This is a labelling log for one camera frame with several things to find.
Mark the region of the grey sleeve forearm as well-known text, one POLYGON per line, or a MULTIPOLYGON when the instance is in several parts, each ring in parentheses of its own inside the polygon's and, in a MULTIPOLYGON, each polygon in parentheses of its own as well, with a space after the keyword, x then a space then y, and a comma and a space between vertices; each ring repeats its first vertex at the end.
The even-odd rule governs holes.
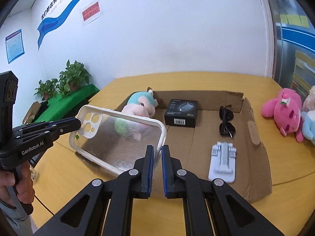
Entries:
POLYGON ((18 214, 16 209, 13 209, 1 201, 1 210, 4 213, 7 221, 9 222, 12 229, 19 236, 30 236, 33 235, 32 221, 30 216, 21 216, 18 214))

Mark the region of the person's left hand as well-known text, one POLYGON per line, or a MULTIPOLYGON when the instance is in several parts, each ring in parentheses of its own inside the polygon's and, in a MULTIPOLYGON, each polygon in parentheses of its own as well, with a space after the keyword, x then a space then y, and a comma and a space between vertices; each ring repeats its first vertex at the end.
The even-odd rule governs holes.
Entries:
POLYGON ((16 183, 14 174, 9 171, 1 171, 1 201, 10 208, 15 208, 7 186, 16 186, 17 198, 24 204, 32 204, 35 198, 35 190, 31 179, 30 164, 25 161, 22 164, 22 178, 16 183))

